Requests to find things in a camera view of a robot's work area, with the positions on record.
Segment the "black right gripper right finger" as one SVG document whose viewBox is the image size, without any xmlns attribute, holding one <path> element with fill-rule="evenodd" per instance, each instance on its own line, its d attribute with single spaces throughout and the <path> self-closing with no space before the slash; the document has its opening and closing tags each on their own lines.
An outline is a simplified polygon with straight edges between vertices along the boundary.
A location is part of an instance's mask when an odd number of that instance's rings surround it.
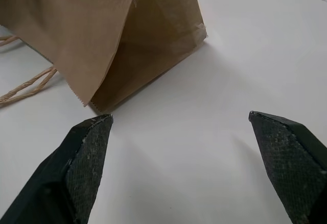
<svg viewBox="0 0 327 224">
<path fill-rule="evenodd" d="M 327 147 L 304 125 L 249 113 L 267 176 L 293 224 L 327 224 Z"/>
</svg>

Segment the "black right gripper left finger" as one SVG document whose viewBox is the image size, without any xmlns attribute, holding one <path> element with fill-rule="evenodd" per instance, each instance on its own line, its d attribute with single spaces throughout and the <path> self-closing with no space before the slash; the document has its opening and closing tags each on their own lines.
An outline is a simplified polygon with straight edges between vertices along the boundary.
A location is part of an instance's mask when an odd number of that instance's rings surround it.
<svg viewBox="0 0 327 224">
<path fill-rule="evenodd" d="M 72 127 L 10 205 L 7 224 L 87 224 L 112 124 L 112 115 L 104 114 Z"/>
</svg>

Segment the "brown paper bag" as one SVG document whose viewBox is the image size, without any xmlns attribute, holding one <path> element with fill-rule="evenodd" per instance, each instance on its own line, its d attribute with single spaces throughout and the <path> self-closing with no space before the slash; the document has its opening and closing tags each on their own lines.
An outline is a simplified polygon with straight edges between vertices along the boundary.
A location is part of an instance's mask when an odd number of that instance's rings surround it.
<svg viewBox="0 0 327 224">
<path fill-rule="evenodd" d="M 101 112 L 192 54 L 207 36 L 197 0 L 0 0 L 0 25 L 51 61 Z"/>
</svg>

